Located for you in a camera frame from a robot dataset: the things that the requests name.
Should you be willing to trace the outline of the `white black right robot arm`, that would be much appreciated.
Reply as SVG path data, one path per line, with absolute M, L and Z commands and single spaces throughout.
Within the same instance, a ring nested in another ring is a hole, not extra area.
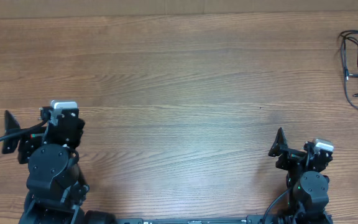
M 287 171 L 287 189 L 266 209 L 262 223 L 332 223 L 326 213 L 329 177 L 321 172 L 333 160 L 334 144 L 324 139 L 304 143 L 303 150 L 289 148 L 279 128 L 268 155 L 277 157 L 276 168 Z

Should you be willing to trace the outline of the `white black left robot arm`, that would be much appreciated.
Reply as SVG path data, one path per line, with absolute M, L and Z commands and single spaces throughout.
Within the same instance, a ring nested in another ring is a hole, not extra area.
M 13 138 L 4 141 L 2 153 L 17 151 L 29 170 L 20 223 L 116 223 L 111 213 L 81 209 L 90 187 L 78 165 L 85 126 L 78 108 L 42 107 L 40 118 L 40 127 L 22 129 L 9 111 L 4 114 L 6 134 Z

